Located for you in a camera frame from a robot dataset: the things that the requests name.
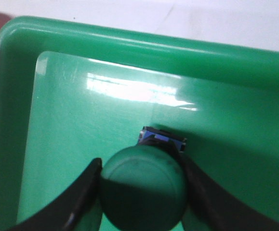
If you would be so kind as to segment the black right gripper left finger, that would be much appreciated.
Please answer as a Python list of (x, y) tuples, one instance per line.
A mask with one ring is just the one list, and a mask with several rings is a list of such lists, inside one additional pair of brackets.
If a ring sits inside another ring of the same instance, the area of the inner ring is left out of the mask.
[(52, 202), (10, 231), (71, 231), (85, 211), (94, 205), (102, 170), (101, 158), (94, 158), (78, 178)]

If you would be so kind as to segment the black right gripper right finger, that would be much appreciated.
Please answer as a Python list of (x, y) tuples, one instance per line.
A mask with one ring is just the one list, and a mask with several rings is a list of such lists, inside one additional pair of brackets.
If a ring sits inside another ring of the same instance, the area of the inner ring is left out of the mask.
[(234, 197), (184, 154), (178, 156), (190, 207), (214, 231), (279, 231), (279, 222)]

